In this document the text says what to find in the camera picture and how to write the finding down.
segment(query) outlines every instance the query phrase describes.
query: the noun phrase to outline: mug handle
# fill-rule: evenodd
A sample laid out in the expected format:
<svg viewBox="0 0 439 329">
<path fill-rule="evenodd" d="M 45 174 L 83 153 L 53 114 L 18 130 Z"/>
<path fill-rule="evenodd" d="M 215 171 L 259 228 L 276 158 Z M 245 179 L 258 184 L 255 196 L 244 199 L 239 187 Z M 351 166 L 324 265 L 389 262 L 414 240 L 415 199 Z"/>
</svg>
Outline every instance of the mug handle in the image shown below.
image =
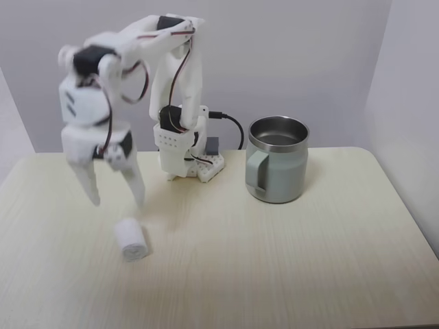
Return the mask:
<svg viewBox="0 0 439 329">
<path fill-rule="evenodd" d="M 261 192 L 265 192 L 265 189 L 259 184 L 259 173 L 261 171 L 261 165 L 267 160 L 268 154 L 261 151 L 254 152 L 247 160 L 246 184 Z"/>
</svg>

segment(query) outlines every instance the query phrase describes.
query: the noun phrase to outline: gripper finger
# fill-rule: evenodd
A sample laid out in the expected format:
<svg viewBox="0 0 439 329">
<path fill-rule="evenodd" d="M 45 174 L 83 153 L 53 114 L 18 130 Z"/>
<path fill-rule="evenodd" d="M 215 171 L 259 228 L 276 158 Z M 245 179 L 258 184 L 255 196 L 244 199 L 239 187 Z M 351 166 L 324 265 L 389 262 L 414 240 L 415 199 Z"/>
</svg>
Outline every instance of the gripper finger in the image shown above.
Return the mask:
<svg viewBox="0 0 439 329">
<path fill-rule="evenodd" d="M 88 164 L 75 164 L 69 162 L 69 165 L 76 174 L 77 179 L 90 201 L 95 206 L 100 205 L 101 198 L 99 197 L 99 191 L 97 190 L 95 165 L 93 164 L 93 161 Z"/>
</svg>

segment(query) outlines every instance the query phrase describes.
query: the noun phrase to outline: black cable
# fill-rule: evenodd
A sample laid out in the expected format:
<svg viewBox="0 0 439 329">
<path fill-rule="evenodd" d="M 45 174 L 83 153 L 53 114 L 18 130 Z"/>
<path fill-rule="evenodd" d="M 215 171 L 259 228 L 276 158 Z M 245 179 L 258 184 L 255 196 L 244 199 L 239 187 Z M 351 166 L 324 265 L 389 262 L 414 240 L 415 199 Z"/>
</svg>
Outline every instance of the black cable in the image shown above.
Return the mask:
<svg viewBox="0 0 439 329">
<path fill-rule="evenodd" d="M 239 132 L 241 132 L 241 142 L 239 143 L 238 149 L 242 149 L 242 145 L 244 145 L 244 129 L 242 129 L 242 125 L 238 122 L 238 120 L 231 117 L 230 115 L 223 114 L 223 118 L 233 121 L 238 126 Z"/>
<path fill-rule="evenodd" d="M 238 149 L 242 149 L 242 146 L 244 145 L 244 129 L 242 129 L 242 125 L 236 120 L 234 117 L 231 117 L 230 115 L 224 114 L 223 112 L 216 112 L 216 111 L 210 111 L 209 112 L 209 118 L 211 119 L 229 119 L 233 121 L 239 128 L 239 132 L 241 133 L 241 142 L 239 143 Z"/>
<path fill-rule="evenodd" d="M 196 157 L 196 156 L 193 156 L 192 154 L 191 154 L 191 157 L 194 158 L 194 159 L 197 160 L 197 161 L 204 162 L 204 163 L 209 163 L 210 165 L 213 165 L 213 162 L 212 162 L 212 161 L 198 158 L 198 157 Z"/>
</svg>

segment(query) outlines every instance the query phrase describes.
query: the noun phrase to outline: stainless steel mug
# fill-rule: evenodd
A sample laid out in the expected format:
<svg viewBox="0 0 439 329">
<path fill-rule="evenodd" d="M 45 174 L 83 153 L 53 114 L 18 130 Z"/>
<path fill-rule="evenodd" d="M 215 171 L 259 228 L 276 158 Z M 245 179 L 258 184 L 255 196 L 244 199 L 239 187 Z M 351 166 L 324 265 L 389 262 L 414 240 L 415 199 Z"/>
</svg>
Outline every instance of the stainless steel mug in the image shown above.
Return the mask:
<svg viewBox="0 0 439 329">
<path fill-rule="evenodd" d="M 264 202 L 282 204 L 303 192 L 309 130 L 289 117 L 258 119 L 248 130 L 246 185 Z"/>
</svg>

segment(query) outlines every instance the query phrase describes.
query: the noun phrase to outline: table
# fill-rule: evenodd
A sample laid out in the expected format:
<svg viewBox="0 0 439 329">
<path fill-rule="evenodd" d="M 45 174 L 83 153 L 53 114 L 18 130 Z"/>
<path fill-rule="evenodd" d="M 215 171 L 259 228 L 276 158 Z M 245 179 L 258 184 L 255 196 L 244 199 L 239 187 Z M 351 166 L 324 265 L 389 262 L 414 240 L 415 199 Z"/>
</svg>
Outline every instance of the table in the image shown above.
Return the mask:
<svg viewBox="0 0 439 329">
<path fill-rule="evenodd" d="M 439 262 L 374 156 L 310 149 L 306 189 L 264 204 L 244 151 L 208 184 L 165 180 L 140 153 L 138 210 L 97 165 L 102 205 L 62 154 L 17 164 L 0 190 L 0 328 L 367 328 L 439 323 Z M 152 253 L 125 263 L 135 216 Z"/>
</svg>

